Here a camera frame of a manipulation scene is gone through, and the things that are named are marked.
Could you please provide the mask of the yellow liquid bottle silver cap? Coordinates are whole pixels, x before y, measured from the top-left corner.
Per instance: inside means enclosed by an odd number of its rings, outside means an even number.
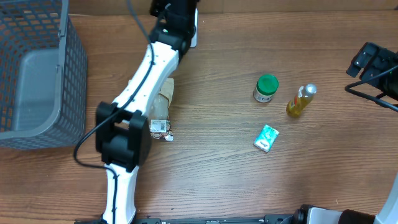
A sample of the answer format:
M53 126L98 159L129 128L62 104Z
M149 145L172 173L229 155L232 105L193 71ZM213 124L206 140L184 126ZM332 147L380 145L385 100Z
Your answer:
M311 103L316 93L317 86L315 84L309 83L301 86L295 97L287 103L286 113L291 117L298 118L304 108Z

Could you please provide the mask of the green lid white jar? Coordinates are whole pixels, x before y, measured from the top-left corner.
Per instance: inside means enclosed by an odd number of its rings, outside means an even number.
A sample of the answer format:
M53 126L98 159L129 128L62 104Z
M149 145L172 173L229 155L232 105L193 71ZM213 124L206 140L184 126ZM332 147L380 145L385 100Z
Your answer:
M273 99L278 87L278 79L271 74L265 74L258 79L253 97L260 103L268 103Z

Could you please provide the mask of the teal tissue pack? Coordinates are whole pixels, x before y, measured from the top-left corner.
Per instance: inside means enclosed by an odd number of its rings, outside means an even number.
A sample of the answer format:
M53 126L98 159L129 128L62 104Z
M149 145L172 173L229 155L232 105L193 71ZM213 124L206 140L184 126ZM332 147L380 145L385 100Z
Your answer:
M264 152L269 152L274 141L277 139L279 131L272 128L269 125L265 125L257 138L254 141L254 145Z

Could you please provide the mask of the beige PanTree snack pouch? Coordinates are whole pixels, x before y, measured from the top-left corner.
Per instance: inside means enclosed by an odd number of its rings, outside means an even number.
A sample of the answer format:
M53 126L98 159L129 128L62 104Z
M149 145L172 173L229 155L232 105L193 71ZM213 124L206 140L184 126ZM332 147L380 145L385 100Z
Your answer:
M172 102L174 87L174 79L167 78L154 98L149 113L150 135L153 139L164 141L174 140L169 116L169 107Z

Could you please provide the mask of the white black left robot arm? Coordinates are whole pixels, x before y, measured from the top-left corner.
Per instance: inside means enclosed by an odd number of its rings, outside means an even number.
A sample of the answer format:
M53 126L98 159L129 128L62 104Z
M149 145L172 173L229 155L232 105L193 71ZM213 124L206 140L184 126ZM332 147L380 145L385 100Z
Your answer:
M150 108L182 57L196 46L197 0L152 1L157 18L146 54L123 92L96 109L96 150L108 178L102 223L132 223L137 171L150 150Z

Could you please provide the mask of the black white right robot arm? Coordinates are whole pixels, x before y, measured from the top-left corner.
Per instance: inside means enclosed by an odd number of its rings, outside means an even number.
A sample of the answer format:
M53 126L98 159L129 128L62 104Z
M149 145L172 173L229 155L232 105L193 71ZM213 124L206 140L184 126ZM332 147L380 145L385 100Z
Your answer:
M320 88L289 126L298 223L397 222L397 54L372 42L352 59L356 81Z

